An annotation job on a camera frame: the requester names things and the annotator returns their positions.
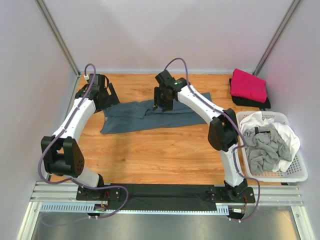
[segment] gray towel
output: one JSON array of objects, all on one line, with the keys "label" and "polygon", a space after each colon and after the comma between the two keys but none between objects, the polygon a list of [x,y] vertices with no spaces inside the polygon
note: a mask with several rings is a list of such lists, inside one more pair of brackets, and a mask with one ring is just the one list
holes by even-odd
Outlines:
[{"label": "gray towel", "polygon": [[[209,92],[202,94],[211,101]],[[154,100],[119,103],[103,110],[102,134],[128,133],[155,128],[174,128],[206,122],[185,104],[173,101],[173,110],[153,110]]]},{"label": "gray towel", "polygon": [[291,161],[290,149],[273,124],[248,129],[243,136],[251,173],[272,171],[280,159]]}]

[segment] wall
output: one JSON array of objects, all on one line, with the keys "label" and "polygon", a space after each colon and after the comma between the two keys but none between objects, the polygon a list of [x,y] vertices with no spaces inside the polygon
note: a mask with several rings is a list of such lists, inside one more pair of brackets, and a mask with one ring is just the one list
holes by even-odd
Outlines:
[{"label": "wall", "polygon": [[229,73],[255,69],[292,0],[45,2],[80,69],[158,73],[183,57],[192,73]]},{"label": "wall", "polygon": [[34,0],[0,2],[0,233],[17,237],[40,141],[62,122],[75,76]]},{"label": "wall", "polygon": [[272,110],[287,115],[301,140],[308,180],[298,185],[317,239],[320,239],[319,8],[318,0],[301,3],[259,75],[267,81]]}]

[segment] gray floor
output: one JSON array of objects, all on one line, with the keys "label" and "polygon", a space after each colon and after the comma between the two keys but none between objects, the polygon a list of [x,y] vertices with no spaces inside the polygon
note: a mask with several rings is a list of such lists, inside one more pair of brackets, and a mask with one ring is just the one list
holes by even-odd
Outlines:
[{"label": "gray floor", "polygon": [[[43,221],[63,224],[85,213],[45,213]],[[224,216],[116,214],[100,220],[83,220],[63,227],[37,223],[34,240],[299,240],[290,207],[259,207],[242,223]]]}]

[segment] white towel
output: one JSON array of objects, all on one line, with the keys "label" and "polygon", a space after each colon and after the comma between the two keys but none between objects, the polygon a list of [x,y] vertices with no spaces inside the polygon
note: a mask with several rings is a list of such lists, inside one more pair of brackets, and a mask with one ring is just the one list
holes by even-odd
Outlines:
[{"label": "white towel", "polygon": [[273,124],[275,129],[278,131],[281,138],[290,148],[291,153],[291,161],[280,159],[278,164],[274,166],[273,172],[282,171],[286,172],[290,167],[292,161],[294,160],[299,148],[300,148],[300,140],[294,131],[285,124],[281,124],[279,122],[275,122],[273,118],[262,119],[262,112],[257,111],[252,113],[251,115],[245,117],[240,123],[239,128],[241,133],[244,133],[248,129],[252,129],[254,127],[263,127],[269,124]]}]

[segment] black folded cloth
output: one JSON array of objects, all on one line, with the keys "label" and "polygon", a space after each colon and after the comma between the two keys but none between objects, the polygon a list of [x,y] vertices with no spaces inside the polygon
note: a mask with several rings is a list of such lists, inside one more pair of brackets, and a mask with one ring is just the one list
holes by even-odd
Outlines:
[{"label": "black folded cloth", "polygon": [[264,103],[258,102],[258,101],[253,101],[244,97],[240,96],[231,96],[232,101],[238,105],[238,106],[246,106],[246,107],[256,107],[260,109],[270,109],[271,104],[269,101],[269,98],[266,98]]}]

